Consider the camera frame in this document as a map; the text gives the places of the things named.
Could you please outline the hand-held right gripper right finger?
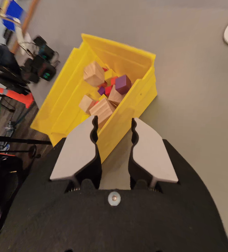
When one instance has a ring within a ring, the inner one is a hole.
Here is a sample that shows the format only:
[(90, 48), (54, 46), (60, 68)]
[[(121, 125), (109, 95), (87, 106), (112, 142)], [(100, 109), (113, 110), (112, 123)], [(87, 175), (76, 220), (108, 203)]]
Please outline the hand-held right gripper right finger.
[(179, 181), (162, 137), (139, 118), (132, 118), (132, 147), (128, 161), (130, 187), (144, 180), (154, 189), (157, 182)]

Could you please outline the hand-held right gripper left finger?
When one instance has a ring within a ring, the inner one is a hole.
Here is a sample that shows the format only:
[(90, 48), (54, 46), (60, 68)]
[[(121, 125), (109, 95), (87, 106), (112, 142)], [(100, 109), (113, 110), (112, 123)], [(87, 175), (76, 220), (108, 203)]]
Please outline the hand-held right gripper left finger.
[(51, 181), (69, 180), (74, 188), (80, 188), (89, 179), (99, 189), (102, 164), (97, 130), (98, 117), (92, 115), (68, 134), (50, 175)]

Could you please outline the pile of wooden cubes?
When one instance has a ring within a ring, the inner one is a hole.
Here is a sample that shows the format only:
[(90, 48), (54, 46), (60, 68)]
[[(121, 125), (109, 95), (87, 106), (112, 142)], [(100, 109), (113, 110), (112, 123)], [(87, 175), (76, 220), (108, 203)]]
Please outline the pile of wooden cubes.
[(96, 61), (84, 68), (83, 79), (92, 87), (97, 87), (98, 100), (84, 95), (79, 108), (88, 115), (98, 117), (98, 127), (103, 128), (115, 109), (132, 87), (127, 75), (117, 76), (112, 69), (102, 68)]

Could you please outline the yellow plastic box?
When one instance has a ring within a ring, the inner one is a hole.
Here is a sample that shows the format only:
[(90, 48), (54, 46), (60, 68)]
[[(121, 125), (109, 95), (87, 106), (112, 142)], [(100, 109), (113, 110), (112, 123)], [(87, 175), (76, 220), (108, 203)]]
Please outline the yellow plastic box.
[(82, 33), (81, 37), (83, 42), (71, 51), (30, 128), (46, 134), (55, 146), (86, 120), (89, 116), (79, 108), (81, 99), (86, 94), (93, 99), (100, 95), (97, 88), (83, 80), (83, 71), (97, 61), (119, 76), (127, 75), (133, 84), (103, 128), (97, 131), (97, 145), (104, 162), (131, 128), (132, 118), (140, 117), (157, 96), (156, 55), (93, 35)]

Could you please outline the black tripod stand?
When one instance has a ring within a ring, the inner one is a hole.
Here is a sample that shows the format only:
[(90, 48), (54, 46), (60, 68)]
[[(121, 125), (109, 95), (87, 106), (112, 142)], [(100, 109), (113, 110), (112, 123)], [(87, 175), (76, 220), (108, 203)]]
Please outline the black tripod stand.
[(33, 140), (33, 139), (17, 139), (17, 138), (5, 137), (5, 136), (0, 136), (0, 142), (30, 144), (31, 147), (29, 148), (29, 150), (5, 150), (5, 151), (0, 150), (0, 153), (28, 153), (28, 156), (32, 159), (41, 157), (40, 154), (37, 154), (36, 145), (52, 145), (50, 141)]

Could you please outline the orange traffic cone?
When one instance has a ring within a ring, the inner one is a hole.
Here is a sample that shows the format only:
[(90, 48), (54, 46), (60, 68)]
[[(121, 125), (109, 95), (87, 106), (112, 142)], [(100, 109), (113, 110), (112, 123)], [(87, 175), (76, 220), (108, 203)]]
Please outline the orange traffic cone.
[(9, 98), (12, 98), (16, 101), (19, 101), (19, 102), (25, 104), (26, 108), (29, 108), (32, 105), (32, 103), (34, 102), (34, 98), (33, 98), (32, 93), (29, 93), (27, 95), (18, 94), (12, 90), (3, 89), (0, 87), (0, 95), (5, 95)]

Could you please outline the black battery charger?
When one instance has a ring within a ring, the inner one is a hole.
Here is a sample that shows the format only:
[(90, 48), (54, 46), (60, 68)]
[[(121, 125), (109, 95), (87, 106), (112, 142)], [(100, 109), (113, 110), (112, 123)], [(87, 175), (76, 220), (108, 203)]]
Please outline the black battery charger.
[(41, 36), (36, 36), (31, 42), (23, 40), (20, 46), (29, 55), (21, 66), (22, 78), (35, 84), (40, 79), (50, 82), (56, 75), (59, 64), (59, 59), (53, 61), (55, 56), (59, 56), (58, 52), (51, 49)]

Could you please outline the wooden desk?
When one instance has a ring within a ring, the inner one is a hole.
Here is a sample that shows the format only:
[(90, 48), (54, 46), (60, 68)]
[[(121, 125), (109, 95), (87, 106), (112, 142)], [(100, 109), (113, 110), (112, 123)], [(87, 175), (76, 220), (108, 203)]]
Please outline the wooden desk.
[(20, 49), (22, 55), (28, 53), (30, 56), (32, 56), (34, 42), (30, 37), (29, 33), (27, 32), (27, 29), (37, 9), (38, 4), (39, 0), (31, 1), (23, 23), (21, 23), (19, 19), (14, 19), (18, 24), (16, 24), (15, 27), (16, 42), (14, 43), (11, 49), (12, 53), (15, 54), (18, 49)]

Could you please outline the blue plastic bin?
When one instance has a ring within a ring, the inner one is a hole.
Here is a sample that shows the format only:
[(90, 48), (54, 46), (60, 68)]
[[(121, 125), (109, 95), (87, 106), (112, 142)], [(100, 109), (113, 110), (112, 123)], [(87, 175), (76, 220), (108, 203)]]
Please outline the blue plastic bin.
[[(21, 6), (15, 1), (8, 1), (8, 4), (5, 9), (5, 15), (7, 18), (14, 20), (14, 18), (18, 19), (21, 23), (24, 22), (25, 19), (25, 11)], [(15, 32), (15, 24), (3, 19), (3, 25), (10, 31)]]

